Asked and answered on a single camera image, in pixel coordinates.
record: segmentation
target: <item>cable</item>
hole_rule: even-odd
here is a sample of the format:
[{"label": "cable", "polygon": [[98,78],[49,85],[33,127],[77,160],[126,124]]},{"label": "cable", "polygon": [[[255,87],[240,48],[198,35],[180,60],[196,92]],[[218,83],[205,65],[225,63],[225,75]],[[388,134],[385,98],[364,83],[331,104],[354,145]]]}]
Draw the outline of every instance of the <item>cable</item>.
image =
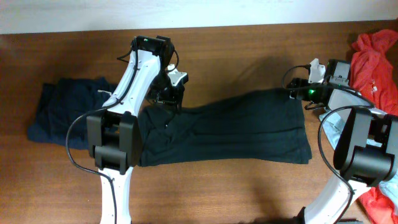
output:
[{"label": "cable", "polygon": [[[105,177],[105,178],[109,181],[109,184],[110,184],[110,186],[111,186],[111,191],[112,191],[113,205],[114,205],[114,224],[117,224],[117,220],[118,220],[118,218],[117,218],[117,217],[118,217],[118,209],[117,209],[117,207],[116,207],[116,196],[115,196],[115,194],[114,194],[113,179],[111,179],[110,176],[108,176],[108,175],[105,175],[105,174],[100,173],[100,172],[95,171],[95,170],[88,169],[88,168],[86,168],[86,167],[82,167],[81,165],[77,164],[77,163],[75,162],[75,160],[73,160],[72,155],[70,154],[70,149],[69,149],[69,136],[70,136],[70,133],[72,132],[73,127],[74,127],[79,121],[85,119],[85,118],[86,118],[87,116],[89,116],[89,115],[92,115],[92,114],[95,114],[95,113],[97,113],[97,112],[110,109],[110,108],[112,108],[112,107],[114,107],[114,106],[120,104],[120,102],[124,99],[124,97],[126,97],[128,91],[129,91],[129,89],[130,89],[130,87],[131,87],[131,85],[132,85],[132,81],[133,81],[134,78],[136,77],[136,73],[137,73],[137,70],[138,70],[138,47],[137,47],[137,40],[136,40],[136,38],[134,38],[134,40],[133,40],[133,44],[132,44],[132,46],[131,46],[131,48],[130,48],[129,53],[132,52],[132,47],[133,47],[133,46],[134,46],[134,49],[135,49],[135,52],[136,52],[136,63],[135,63],[135,66],[134,66],[134,72],[133,72],[133,74],[132,74],[132,77],[131,77],[131,79],[130,79],[130,82],[129,82],[129,84],[128,84],[126,90],[124,91],[124,93],[122,94],[122,96],[120,97],[120,99],[116,99],[116,102],[113,103],[113,104],[111,104],[111,105],[109,105],[109,106],[102,107],[101,109],[98,109],[98,110],[89,111],[89,112],[86,112],[85,114],[79,116],[79,117],[78,117],[76,120],[74,120],[74,121],[72,122],[72,124],[70,125],[70,127],[69,127],[69,129],[68,129],[68,132],[67,132],[67,137],[66,137],[66,140],[65,140],[65,141],[66,141],[66,143],[65,143],[65,149],[67,150],[67,155],[68,155],[68,157],[69,157],[70,162],[71,162],[75,167],[77,167],[77,168],[79,168],[79,169],[81,169],[81,170],[83,170],[83,171],[89,172],[89,173],[91,173],[91,174],[96,174],[96,175],[100,175],[100,176],[102,176],[102,177]],[[125,60],[122,59],[122,58],[124,58],[123,56],[122,56],[122,57],[119,57],[118,60],[125,61]]]},{"label": "cable", "polygon": [[335,110],[330,111],[321,121],[321,123],[319,124],[319,128],[318,128],[318,147],[319,147],[319,152],[322,156],[323,161],[325,162],[326,166],[332,171],[333,174],[335,174],[337,176],[337,178],[339,178],[341,181],[344,182],[344,184],[347,185],[347,188],[349,190],[349,198],[348,198],[348,203],[345,206],[345,208],[343,209],[342,213],[340,214],[340,216],[337,218],[336,223],[338,223],[340,221],[340,219],[343,217],[344,213],[347,211],[347,209],[349,208],[349,206],[351,205],[351,202],[353,200],[354,197],[354,189],[352,188],[352,186],[348,183],[347,180],[345,180],[338,172],[337,170],[335,170],[330,163],[328,162],[328,160],[325,157],[325,153],[323,152],[322,149],[322,142],[321,142],[321,135],[322,135],[322,126],[325,123],[325,121],[328,119],[329,116],[331,116],[333,113],[336,113],[338,111],[341,110],[346,110],[346,109],[355,109],[355,108],[366,108],[366,106],[342,106],[341,108],[337,108]]},{"label": "cable", "polygon": [[177,63],[174,65],[174,68],[173,68],[173,69],[171,69],[171,70],[166,70],[167,73],[169,73],[169,72],[171,72],[171,71],[174,71],[174,70],[178,67],[178,63],[180,63],[180,57],[178,56],[177,51],[174,50],[174,52],[175,52],[175,56],[177,57]]},{"label": "cable", "polygon": [[365,107],[365,108],[374,108],[374,103],[372,101],[370,101],[367,98],[357,94],[358,92],[356,90],[354,90],[354,89],[352,89],[350,87],[347,87],[347,86],[330,86],[330,85],[323,85],[321,83],[314,83],[314,84],[312,84],[310,86],[303,86],[303,87],[298,87],[298,88],[286,88],[285,87],[285,78],[286,78],[287,74],[289,74],[290,71],[292,71],[293,69],[296,69],[296,68],[307,68],[308,69],[308,67],[310,67],[310,66],[311,65],[296,65],[296,66],[288,69],[285,72],[284,76],[282,77],[282,88],[285,89],[285,90],[290,90],[290,91],[292,91],[292,90],[312,90],[312,89],[318,88],[318,87],[320,87],[320,88],[328,88],[328,89],[332,89],[332,90],[341,90],[341,91],[344,91],[344,92],[349,93],[351,95],[354,95],[354,96],[360,98],[361,100],[363,100],[363,101],[365,101],[365,102],[367,102],[369,104],[369,106],[363,106],[363,107]]}]

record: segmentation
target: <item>robotic arm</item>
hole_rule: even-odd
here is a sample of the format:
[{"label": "robotic arm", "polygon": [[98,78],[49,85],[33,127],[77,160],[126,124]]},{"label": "robotic arm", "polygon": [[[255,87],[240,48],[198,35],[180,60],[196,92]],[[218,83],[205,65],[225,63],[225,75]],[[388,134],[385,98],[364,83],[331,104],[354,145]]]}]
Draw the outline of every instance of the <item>robotic arm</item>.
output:
[{"label": "robotic arm", "polygon": [[[188,81],[188,75],[169,65],[174,52],[174,45],[167,37],[136,37],[127,69],[117,89],[104,103],[103,110],[87,116],[89,154],[99,169],[98,172],[89,172],[101,175],[101,224],[116,223],[116,220],[118,224],[131,223],[130,179],[142,153],[137,115],[144,98],[169,110],[181,109],[183,85]],[[347,71],[347,66],[339,63],[342,62],[333,61],[325,68],[317,59],[314,60],[306,66],[309,80],[295,78],[288,85],[290,97],[320,105],[315,108],[326,105],[331,109],[347,105],[369,106],[368,102],[361,101],[346,89],[322,87],[325,84],[348,85],[345,81],[348,76],[337,75]],[[335,151],[334,165],[340,171],[341,179],[333,176],[319,197],[294,218],[296,223],[335,223],[361,194],[380,181],[391,179],[397,171],[397,117],[355,107],[351,112],[340,115],[345,118],[346,126]],[[367,138],[374,138],[381,147],[366,145]]]}]

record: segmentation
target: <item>dark blue cloth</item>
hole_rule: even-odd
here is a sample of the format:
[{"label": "dark blue cloth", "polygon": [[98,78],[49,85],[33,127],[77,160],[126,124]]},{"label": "dark blue cloth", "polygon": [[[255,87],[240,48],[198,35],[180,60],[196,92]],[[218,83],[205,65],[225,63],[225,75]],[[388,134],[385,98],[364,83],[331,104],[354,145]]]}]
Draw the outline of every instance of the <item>dark blue cloth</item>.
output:
[{"label": "dark blue cloth", "polygon": [[[35,142],[49,142],[64,146],[71,123],[83,113],[99,109],[109,98],[109,94],[98,90],[115,90],[105,78],[61,79],[58,84],[44,84],[42,96],[36,112],[36,119],[27,130],[27,137]],[[70,147],[88,149],[86,121],[73,128]]]}]

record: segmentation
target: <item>wooden surface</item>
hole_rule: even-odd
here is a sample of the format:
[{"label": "wooden surface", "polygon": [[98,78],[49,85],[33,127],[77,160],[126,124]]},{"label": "wooden surface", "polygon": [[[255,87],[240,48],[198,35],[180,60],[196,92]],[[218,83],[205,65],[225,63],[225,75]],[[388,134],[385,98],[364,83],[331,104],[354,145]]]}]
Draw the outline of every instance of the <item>wooden surface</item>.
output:
[{"label": "wooden surface", "polygon": [[[172,38],[178,69],[190,76],[183,105],[193,107],[279,87],[291,66],[315,57],[323,63],[345,59],[356,34],[385,28],[397,30],[398,22],[0,35],[0,223],[99,223],[100,178],[73,167],[64,147],[29,142],[26,130],[43,83],[101,76],[118,82],[126,64],[115,58],[135,35]],[[398,66],[398,47],[387,57]],[[318,152],[319,121],[307,111],[305,119],[309,165],[231,159],[135,168],[129,203],[134,223],[247,223],[296,215],[332,175]],[[325,137],[323,144],[331,159]],[[86,151],[73,156],[93,168]],[[366,221],[357,203],[345,217]]]}]

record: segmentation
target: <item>blue fabric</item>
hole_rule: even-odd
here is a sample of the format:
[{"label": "blue fabric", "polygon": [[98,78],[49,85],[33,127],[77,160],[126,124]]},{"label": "blue fabric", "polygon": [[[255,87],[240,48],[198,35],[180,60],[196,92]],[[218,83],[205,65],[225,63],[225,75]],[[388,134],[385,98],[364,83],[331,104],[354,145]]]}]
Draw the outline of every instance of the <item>blue fabric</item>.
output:
[{"label": "blue fabric", "polygon": [[[44,84],[35,122],[27,130],[27,137],[35,142],[49,142],[64,146],[71,123],[83,113],[99,109],[109,94],[98,90],[115,90],[105,78],[61,79],[56,85]],[[76,124],[70,135],[70,147],[88,149],[86,121]]]},{"label": "blue fabric", "polygon": [[[325,114],[321,114],[319,116],[320,120],[323,120],[324,117],[329,113],[327,111]],[[323,124],[323,130],[332,146],[333,149],[336,149],[338,140],[340,139],[341,132],[343,131],[345,122],[338,115],[338,113],[334,113],[330,115],[330,117]],[[381,143],[373,141],[371,139],[367,140],[367,143],[372,146],[381,146]],[[392,203],[395,205],[395,213],[398,214],[398,174],[396,174],[390,181],[380,182],[379,184],[380,191],[389,199],[391,199]]]}]

